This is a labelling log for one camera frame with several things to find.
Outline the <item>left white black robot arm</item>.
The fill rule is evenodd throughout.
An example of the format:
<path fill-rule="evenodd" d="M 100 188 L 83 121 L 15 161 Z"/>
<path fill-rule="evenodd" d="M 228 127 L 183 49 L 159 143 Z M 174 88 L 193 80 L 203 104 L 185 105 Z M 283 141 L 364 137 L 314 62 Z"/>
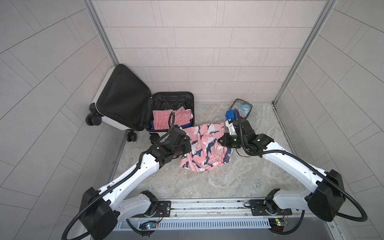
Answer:
<path fill-rule="evenodd" d="M 91 236 L 103 240 L 123 220 L 136 215 L 152 215 L 157 198 L 149 191 L 127 199 L 127 195 L 147 177 L 165 164 L 191 152 L 190 138 L 182 129 L 173 128 L 164 135 L 166 140 L 143 151 L 138 162 L 118 178 L 98 190 L 89 188 L 84 194 L 79 213 L 70 221 L 61 238 L 68 239 L 71 228 L 80 221 L 87 230 L 78 240 Z"/>

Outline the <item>red white striped shirt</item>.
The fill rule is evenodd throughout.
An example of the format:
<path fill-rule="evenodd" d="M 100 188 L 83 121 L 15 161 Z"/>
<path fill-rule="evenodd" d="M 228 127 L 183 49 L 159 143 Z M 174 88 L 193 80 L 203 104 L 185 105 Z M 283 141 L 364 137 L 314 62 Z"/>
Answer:
<path fill-rule="evenodd" d="M 184 107 L 180 107 L 177 110 L 153 110 L 153 121 L 156 130 L 160 130 L 161 127 L 170 127 L 168 120 L 171 113 L 175 113 L 174 125 L 179 127 L 189 124 L 194 117 L 192 110 L 185 109 Z"/>

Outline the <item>pink navy patterned garment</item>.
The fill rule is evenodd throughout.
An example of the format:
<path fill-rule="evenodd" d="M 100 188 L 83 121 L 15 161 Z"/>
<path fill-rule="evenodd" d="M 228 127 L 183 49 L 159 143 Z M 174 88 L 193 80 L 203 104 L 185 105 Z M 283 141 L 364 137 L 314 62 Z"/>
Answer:
<path fill-rule="evenodd" d="M 190 137 L 191 152 L 184 154 L 179 167 L 204 172 L 228 164 L 232 149 L 222 146 L 219 139 L 225 134 L 225 124 L 204 124 L 184 129 Z"/>

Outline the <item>blue t-shirt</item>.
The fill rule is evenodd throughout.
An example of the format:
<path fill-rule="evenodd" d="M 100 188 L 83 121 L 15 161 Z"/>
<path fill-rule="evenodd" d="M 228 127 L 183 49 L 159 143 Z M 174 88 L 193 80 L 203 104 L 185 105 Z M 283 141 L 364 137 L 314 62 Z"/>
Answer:
<path fill-rule="evenodd" d="M 192 126 L 192 121 L 190 121 L 189 124 L 186 124 L 186 125 L 183 125 L 181 126 L 182 129 L 185 129 L 185 128 L 189 128 Z M 168 130 L 169 127 L 161 127 L 160 130 Z M 154 121 L 151 121 L 151 130 L 156 130 L 155 129 L 155 124 L 154 124 Z"/>

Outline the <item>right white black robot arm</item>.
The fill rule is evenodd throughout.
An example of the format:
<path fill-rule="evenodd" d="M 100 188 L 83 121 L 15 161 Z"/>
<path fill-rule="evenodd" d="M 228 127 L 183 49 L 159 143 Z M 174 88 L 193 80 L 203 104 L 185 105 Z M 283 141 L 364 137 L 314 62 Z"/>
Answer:
<path fill-rule="evenodd" d="M 225 122 L 225 134 L 219 143 L 231 149 L 243 149 L 248 157 L 260 157 L 284 169 L 305 186 L 304 191 L 273 189 L 264 201 L 270 215 L 278 210 L 310 211 L 323 221 L 336 216 L 355 222 L 365 222 L 363 207 L 345 191 L 341 174 L 325 171 L 286 151 L 274 139 L 256 134 L 245 119 Z"/>

